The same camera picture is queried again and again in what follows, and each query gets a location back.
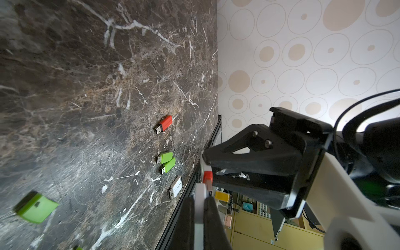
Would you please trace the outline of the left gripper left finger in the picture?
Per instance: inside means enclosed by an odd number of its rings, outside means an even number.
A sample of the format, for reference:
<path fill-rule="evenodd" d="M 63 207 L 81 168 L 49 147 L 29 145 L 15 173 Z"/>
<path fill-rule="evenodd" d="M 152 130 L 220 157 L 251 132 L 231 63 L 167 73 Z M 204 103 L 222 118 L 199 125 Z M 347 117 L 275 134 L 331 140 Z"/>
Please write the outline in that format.
<path fill-rule="evenodd" d="M 194 199 L 185 198 L 181 204 L 180 214 L 170 239 L 169 250 L 194 249 Z"/>

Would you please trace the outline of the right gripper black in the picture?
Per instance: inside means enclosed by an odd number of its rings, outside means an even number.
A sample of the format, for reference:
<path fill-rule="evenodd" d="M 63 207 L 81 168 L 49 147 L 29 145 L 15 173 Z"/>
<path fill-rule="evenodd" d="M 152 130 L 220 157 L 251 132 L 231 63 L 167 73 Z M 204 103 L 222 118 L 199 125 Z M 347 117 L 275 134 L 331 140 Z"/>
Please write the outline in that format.
<path fill-rule="evenodd" d="M 228 141 L 204 151 L 208 165 L 237 172 L 289 175 L 290 192 L 270 177 L 214 175 L 213 185 L 300 216 L 319 166 L 332 140 L 332 125 L 282 107 L 270 109 L 270 126 L 250 125 Z"/>

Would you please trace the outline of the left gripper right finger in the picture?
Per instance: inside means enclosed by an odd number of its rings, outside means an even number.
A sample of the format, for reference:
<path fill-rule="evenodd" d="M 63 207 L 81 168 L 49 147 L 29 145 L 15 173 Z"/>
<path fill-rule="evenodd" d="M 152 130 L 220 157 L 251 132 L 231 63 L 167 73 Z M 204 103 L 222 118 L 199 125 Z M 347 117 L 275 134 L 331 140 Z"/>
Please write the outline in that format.
<path fill-rule="evenodd" d="M 213 197 L 206 198 L 204 204 L 204 249 L 232 250 Z"/>

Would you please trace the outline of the white usb cap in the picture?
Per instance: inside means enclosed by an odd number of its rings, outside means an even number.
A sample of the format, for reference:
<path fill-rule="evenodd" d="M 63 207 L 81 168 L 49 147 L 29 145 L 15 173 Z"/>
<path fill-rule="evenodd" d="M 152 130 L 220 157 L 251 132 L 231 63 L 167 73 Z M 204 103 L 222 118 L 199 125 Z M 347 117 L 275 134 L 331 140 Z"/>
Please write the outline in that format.
<path fill-rule="evenodd" d="M 194 250 L 204 249 L 204 204 L 207 198 L 206 185 L 198 183 L 194 194 Z"/>

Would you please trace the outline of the white usb drive red end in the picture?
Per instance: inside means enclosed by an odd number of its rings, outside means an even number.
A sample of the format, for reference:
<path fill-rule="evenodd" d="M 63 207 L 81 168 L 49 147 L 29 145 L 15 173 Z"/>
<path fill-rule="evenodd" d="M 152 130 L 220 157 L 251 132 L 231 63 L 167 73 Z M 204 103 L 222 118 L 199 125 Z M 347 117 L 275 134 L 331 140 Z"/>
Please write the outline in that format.
<path fill-rule="evenodd" d="M 202 172 L 202 183 L 206 186 L 207 196 L 212 196 L 212 182 L 213 182 L 213 172 L 212 167 L 208 165 L 203 156 L 200 157 L 201 160 L 201 172 Z"/>

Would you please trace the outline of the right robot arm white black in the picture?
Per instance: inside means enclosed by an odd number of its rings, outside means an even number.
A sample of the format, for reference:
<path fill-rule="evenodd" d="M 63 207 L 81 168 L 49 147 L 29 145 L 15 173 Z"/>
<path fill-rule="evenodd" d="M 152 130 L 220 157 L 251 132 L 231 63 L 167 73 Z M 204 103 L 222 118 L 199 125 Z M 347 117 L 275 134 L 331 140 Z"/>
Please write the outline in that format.
<path fill-rule="evenodd" d="M 228 141 L 209 148 L 202 163 L 211 166 L 216 186 L 244 194 L 279 211 L 301 214 L 326 154 L 374 203 L 400 206 L 400 120 L 360 125 L 398 107 L 391 100 L 361 112 L 342 130 L 294 111 L 273 107 L 269 125 L 249 125 Z"/>

